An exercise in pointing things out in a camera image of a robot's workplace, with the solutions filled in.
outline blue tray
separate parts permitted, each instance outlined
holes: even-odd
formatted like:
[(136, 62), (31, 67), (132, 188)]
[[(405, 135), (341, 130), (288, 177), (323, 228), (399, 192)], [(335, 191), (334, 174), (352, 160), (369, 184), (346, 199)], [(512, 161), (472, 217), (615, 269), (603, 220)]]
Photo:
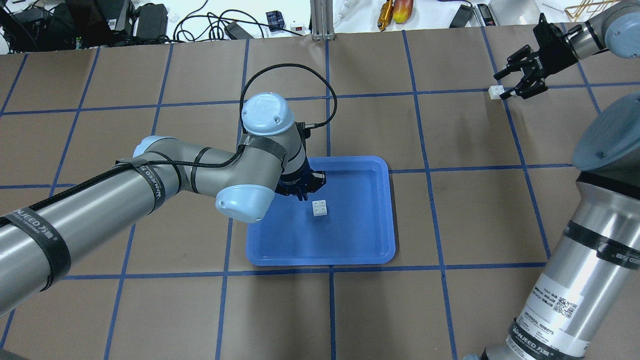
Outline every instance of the blue tray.
[[(276, 194), (264, 219), (248, 226), (254, 265), (384, 264), (396, 253), (389, 170), (377, 156), (310, 158), (326, 184), (308, 201)], [(326, 200), (314, 217), (311, 202)]]

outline gold wire rack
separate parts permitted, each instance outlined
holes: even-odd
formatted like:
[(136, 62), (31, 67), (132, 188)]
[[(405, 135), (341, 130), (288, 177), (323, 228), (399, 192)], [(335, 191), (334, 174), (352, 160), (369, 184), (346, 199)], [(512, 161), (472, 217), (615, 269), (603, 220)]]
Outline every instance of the gold wire rack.
[(573, 22), (577, 22), (581, 17), (587, 15), (590, 19), (592, 16), (606, 10), (620, 0), (582, 0), (580, 5), (569, 6), (564, 12)]

